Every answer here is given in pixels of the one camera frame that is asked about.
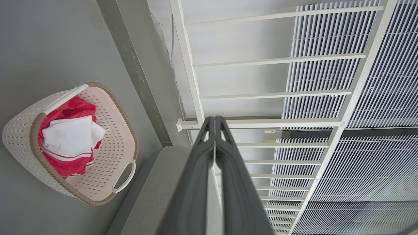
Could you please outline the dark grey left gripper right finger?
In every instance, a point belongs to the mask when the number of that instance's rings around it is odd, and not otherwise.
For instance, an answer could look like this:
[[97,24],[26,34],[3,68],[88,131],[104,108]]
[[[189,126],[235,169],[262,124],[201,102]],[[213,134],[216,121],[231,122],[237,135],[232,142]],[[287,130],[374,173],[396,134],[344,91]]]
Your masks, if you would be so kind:
[[215,117],[215,161],[221,170],[224,235],[274,235],[226,120]]

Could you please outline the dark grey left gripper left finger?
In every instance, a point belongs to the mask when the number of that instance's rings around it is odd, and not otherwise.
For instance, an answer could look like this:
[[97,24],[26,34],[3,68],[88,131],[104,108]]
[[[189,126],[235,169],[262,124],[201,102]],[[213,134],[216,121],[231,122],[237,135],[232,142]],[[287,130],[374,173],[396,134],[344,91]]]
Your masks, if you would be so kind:
[[208,174],[214,147],[215,118],[207,117],[159,226],[159,235],[206,235]]

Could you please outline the cream perforated plastic laundry basket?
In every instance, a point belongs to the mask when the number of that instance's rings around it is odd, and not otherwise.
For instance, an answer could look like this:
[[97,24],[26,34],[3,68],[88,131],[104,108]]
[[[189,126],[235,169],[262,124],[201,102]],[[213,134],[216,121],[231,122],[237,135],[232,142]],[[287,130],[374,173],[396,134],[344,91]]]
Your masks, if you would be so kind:
[[[97,124],[105,135],[100,149],[93,151],[94,165],[83,175],[64,179],[43,155],[38,131],[50,112],[76,95],[96,106]],[[54,93],[27,107],[4,126],[2,140],[12,156],[42,183],[92,206],[111,201],[129,185],[136,171],[134,129],[113,93],[97,82]]]

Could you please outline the grey fabric sofa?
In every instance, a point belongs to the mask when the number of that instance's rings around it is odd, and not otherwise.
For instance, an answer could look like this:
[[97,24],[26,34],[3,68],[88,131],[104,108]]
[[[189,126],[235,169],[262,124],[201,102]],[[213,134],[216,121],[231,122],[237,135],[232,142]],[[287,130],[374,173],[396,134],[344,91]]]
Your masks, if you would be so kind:
[[154,235],[190,150],[186,146],[166,146],[145,161],[106,235]]

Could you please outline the red garment with white stripes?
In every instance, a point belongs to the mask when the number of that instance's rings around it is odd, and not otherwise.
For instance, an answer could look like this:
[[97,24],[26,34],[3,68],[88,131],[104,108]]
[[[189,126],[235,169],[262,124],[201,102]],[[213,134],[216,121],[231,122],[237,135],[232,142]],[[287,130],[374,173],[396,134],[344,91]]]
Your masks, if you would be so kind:
[[78,157],[59,157],[58,155],[49,152],[41,146],[43,141],[42,130],[48,128],[50,123],[57,119],[92,116],[93,121],[96,123],[96,110],[97,108],[94,104],[85,101],[79,96],[75,96],[49,113],[42,121],[38,131],[38,144],[40,150],[42,151],[47,161],[52,165],[52,167],[61,177],[77,177],[85,174],[86,169],[94,165],[94,150],[97,150],[101,147],[103,140],[101,140],[97,146],[91,150],[90,153],[82,153]]

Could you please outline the white metal railing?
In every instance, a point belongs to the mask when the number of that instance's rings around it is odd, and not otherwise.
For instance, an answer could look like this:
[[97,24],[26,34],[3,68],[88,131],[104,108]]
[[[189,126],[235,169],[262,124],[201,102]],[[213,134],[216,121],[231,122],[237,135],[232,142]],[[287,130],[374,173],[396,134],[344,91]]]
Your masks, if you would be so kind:
[[196,121],[178,121],[178,131],[199,129],[205,117],[238,104],[246,114],[229,120],[231,129],[318,130],[330,128],[326,142],[240,144],[241,148],[307,149],[318,160],[313,173],[264,176],[303,180],[297,206],[265,204],[296,216],[280,235],[291,235],[349,122],[377,57],[397,0],[290,0],[291,6],[263,15],[240,15],[205,22],[185,19],[182,0],[169,0]]

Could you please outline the grey concrete step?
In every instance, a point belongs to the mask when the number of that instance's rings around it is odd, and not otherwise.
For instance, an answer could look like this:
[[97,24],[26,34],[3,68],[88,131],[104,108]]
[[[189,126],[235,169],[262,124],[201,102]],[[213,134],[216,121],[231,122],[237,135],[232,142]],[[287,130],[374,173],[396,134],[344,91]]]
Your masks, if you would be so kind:
[[127,73],[161,143],[192,146],[178,131],[183,105],[161,28],[147,0],[96,0]]

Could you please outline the white louvred window blind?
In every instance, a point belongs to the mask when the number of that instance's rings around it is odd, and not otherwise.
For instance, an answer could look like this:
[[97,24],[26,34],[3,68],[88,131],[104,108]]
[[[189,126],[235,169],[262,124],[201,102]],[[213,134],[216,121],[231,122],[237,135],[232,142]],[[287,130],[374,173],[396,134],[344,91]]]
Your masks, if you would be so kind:
[[[377,11],[295,17],[291,57],[365,53]],[[361,58],[290,63],[286,92],[350,89]],[[282,119],[337,118],[347,95],[284,98]],[[418,230],[418,0],[398,0],[357,104],[309,202],[268,210],[291,235],[400,235]]]

